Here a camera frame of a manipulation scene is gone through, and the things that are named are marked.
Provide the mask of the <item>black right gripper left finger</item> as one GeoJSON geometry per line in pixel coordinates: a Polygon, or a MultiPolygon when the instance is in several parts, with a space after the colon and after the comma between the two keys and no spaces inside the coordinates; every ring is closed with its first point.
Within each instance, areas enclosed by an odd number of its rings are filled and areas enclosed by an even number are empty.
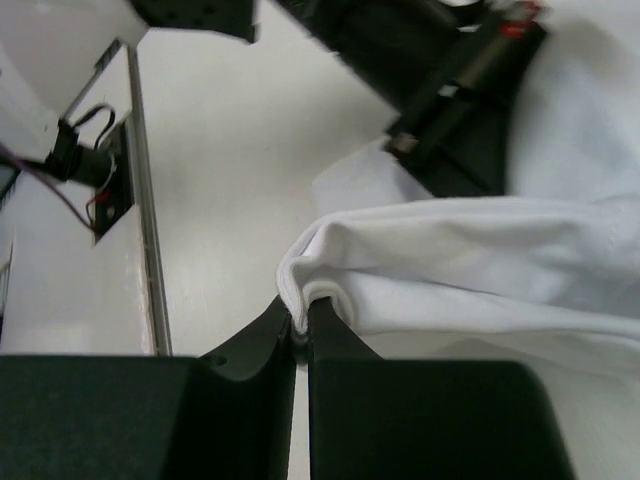
{"type": "Polygon", "coordinates": [[[5,479],[283,479],[295,365],[280,300],[200,357],[3,356],[5,479]]]}

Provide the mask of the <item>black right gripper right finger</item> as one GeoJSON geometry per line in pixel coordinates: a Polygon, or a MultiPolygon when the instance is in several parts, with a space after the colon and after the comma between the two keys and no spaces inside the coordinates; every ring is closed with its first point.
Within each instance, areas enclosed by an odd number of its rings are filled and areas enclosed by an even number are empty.
{"type": "Polygon", "coordinates": [[[308,313],[315,479],[570,479],[547,394],[522,364],[387,360],[335,313],[308,313]]]}

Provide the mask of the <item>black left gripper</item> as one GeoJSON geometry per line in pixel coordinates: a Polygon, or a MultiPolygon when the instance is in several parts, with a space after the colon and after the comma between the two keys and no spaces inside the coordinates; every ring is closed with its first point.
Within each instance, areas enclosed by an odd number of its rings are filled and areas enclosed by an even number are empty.
{"type": "Polygon", "coordinates": [[[539,1],[283,1],[399,113],[386,150],[435,196],[506,194],[515,99],[546,39],[539,1]]]}

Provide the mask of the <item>white fabric skirt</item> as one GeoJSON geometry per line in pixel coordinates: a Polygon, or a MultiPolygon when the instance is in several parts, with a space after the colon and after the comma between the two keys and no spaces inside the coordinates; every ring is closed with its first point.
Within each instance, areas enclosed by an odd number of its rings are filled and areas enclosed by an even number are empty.
{"type": "Polygon", "coordinates": [[[639,373],[639,5],[575,1],[519,96],[506,197],[436,199],[345,159],[276,274],[295,329],[328,297],[357,333],[441,332],[639,373]]]}

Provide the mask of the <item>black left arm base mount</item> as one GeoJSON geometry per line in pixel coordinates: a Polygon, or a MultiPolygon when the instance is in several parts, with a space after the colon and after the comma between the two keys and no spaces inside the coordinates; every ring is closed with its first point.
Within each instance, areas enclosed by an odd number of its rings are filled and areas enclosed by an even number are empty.
{"type": "Polygon", "coordinates": [[[92,190],[85,214],[96,241],[134,204],[126,128],[116,121],[115,109],[106,103],[91,107],[74,122],[58,121],[57,138],[45,167],[57,180],[72,181],[92,190]],[[102,112],[108,118],[94,144],[81,144],[80,128],[102,112]]]}

